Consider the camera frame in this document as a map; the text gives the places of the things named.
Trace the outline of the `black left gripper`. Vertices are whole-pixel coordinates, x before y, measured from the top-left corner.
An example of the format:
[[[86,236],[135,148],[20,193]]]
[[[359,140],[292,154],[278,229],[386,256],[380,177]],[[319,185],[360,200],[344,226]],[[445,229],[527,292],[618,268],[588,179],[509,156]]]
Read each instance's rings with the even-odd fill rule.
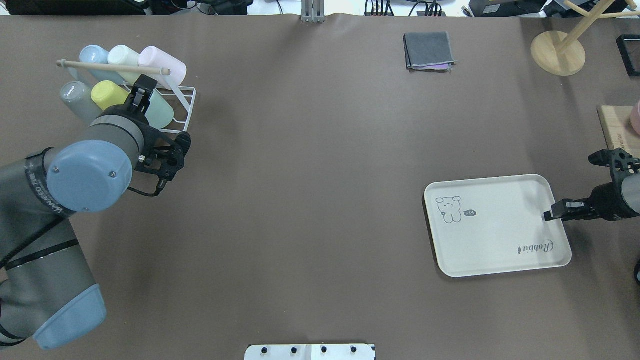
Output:
[[[179,132],[176,137],[151,127],[142,112],[154,114],[159,109],[156,96],[158,81],[140,75],[132,87],[131,95],[124,105],[125,113],[142,132],[143,146],[134,170],[157,176],[163,182],[171,182],[176,174],[185,167],[185,157],[192,145],[188,132]]]

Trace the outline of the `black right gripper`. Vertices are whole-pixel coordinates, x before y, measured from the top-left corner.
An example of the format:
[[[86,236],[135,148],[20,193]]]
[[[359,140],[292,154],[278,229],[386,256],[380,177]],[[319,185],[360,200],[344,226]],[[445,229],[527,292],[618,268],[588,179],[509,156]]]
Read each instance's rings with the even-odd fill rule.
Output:
[[[639,159],[616,148],[589,155],[590,164],[606,167],[611,181],[597,186],[584,199],[562,199],[544,212],[544,221],[595,220],[615,222],[639,216]]]

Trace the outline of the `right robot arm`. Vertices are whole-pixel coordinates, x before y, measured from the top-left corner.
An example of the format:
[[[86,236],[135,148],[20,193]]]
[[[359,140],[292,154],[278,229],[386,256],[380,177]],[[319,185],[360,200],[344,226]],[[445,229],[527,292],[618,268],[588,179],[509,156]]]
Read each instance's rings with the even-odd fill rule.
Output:
[[[554,203],[544,212],[544,220],[604,219],[615,222],[638,217],[640,160],[622,148],[601,149],[589,155],[588,160],[594,166],[608,168],[611,182],[595,187],[587,198],[565,198]]]

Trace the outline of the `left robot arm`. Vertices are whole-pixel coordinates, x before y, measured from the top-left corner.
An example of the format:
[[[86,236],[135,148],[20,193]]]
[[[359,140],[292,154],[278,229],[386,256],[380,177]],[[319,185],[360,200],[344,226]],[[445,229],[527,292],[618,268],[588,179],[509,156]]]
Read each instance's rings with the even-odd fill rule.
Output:
[[[103,111],[76,141],[1,168],[1,348],[32,338],[44,350],[100,326],[107,310],[70,222],[112,207],[135,171],[158,177],[158,196],[185,166],[183,131],[168,137],[147,112],[157,81],[140,75],[123,104]]]

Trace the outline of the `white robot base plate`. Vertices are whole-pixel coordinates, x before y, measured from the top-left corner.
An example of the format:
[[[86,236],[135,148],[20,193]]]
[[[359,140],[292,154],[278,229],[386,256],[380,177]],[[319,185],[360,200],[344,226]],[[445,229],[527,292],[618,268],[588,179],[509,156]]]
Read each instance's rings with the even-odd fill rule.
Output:
[[[247,347],[245,360],[375,360],[374,344],[254,344]]]

